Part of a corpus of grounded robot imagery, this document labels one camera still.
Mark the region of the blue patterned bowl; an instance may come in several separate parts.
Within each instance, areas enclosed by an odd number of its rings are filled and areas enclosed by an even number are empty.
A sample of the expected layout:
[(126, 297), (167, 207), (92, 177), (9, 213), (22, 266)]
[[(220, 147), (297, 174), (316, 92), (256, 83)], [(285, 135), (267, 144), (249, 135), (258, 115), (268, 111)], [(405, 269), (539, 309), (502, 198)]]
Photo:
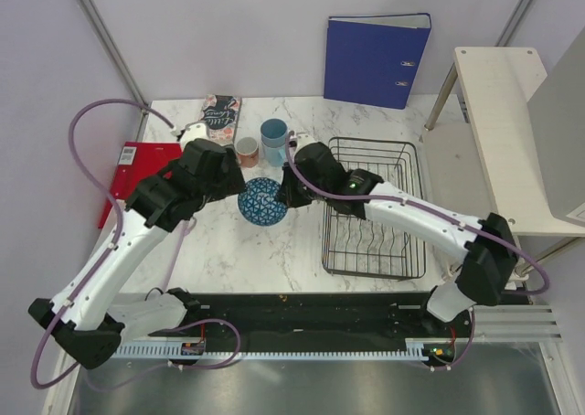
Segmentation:
[(268, 177), (252, 178), (238, 195), (240, 214), (251, 224), (269, 227), (281, 222), (288, 208), (276, 196), (280, 184)]

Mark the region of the light blue handled mug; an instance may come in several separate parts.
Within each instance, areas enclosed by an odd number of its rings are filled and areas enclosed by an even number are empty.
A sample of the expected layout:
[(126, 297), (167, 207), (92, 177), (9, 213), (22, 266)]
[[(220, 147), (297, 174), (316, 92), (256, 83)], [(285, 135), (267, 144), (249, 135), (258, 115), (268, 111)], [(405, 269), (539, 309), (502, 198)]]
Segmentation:
[(286, 161), (284, 152), (285, 138), (269, 139), (267, 137), (261, 138), (262, 151), (265, 160), (270, 166), (282, 167)]

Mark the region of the pink ceramic mug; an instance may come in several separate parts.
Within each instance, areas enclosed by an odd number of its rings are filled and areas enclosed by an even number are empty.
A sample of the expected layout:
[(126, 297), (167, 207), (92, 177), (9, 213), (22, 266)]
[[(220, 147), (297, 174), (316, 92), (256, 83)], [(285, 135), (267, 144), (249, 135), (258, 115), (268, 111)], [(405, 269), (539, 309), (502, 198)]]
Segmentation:
[(243, 137), (235, 143), (239, 164), (243, 168), (253, 168), (260, 161), (259, 145), (253, 137)]

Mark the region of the blue tumbler cup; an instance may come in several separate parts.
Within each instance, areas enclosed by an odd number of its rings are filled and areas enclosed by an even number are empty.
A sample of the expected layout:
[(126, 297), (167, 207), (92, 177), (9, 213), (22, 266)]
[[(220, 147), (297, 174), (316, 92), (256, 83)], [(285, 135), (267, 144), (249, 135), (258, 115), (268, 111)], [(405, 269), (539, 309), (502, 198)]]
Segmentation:
[(272, 118), (261, 124), (261, 141), (270, 148), (284, 145), (287, 133), (288, 126), (281, 119)]

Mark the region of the black wire dish rack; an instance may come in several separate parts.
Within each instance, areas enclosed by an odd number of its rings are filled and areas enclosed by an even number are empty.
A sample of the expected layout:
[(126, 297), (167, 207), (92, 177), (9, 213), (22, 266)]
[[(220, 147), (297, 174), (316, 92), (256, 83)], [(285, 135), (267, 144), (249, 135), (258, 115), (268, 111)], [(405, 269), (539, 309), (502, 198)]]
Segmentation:
[[(414, 144), (336, 136), (328, 146), (344, 168), (367, 170), (398, 190), (423, 196)], [(426, 244), (409, 233), (335, 212), (324, 207), (322, 265), (334, 275), (395, 281), (422, 278), (427, 269)]]

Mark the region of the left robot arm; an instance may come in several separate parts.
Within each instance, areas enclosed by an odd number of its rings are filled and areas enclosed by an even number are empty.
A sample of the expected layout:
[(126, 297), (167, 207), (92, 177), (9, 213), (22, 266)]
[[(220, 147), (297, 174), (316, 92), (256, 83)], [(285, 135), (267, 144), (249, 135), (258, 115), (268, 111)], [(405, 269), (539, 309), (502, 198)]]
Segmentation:
[(144, 258), (206, 204), (246, 188), (231, 146), (198, 138), (180, 157), (138, 183), (116, 212), (110, 236), (78, 275), (50, 299), (37, 298), (29, 314), (77, 363), (94, 369), (124, 343), (173, 328), (192, 335), (200, 313), (175, 288), (150, 301), (113, 301)]

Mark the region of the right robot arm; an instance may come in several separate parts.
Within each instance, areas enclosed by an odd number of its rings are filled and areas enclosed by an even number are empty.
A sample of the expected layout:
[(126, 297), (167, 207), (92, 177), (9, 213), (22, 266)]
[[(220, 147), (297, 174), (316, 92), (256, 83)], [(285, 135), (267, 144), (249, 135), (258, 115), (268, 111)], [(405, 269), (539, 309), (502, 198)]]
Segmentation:
[(298, 137), (284, 147), (277, 198), (288, 208), (322, 201), (334, 212), (390, 226), (430, 243), (461, 264), (456, 278), (431, 290), (419, 312), (420, 329), (441, 335), (462, 311), (495, 306), (517, 263), (507, 221), (460, 214), (415, 197), (364, 169), (345, 169), (331, 150)]

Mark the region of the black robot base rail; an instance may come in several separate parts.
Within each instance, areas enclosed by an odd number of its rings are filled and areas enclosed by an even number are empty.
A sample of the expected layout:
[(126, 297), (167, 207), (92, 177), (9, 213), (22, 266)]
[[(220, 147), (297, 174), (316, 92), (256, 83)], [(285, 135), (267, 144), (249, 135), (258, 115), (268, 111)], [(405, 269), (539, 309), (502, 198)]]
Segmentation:
[(186, 306), (182, 334), (221, 351), (398, 350), (471, 333), (467, 311), (449, 323), (426, 314), (426, 293), (170, 293)]

